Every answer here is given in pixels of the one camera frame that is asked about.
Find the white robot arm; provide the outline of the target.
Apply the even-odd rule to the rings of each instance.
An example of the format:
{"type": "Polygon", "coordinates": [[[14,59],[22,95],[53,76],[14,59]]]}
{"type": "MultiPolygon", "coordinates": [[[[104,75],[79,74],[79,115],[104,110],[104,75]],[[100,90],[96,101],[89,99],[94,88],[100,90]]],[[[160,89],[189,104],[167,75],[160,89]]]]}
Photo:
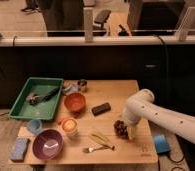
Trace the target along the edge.
{"type": "Polygon", "coordinates": [[[146,118],[195,144],[195,117],[157,106],[154,100],[155,96],[149,89],[130,96],[122,113],[124,122],[128,126],[136,126],[141,118],[146,118]]]}

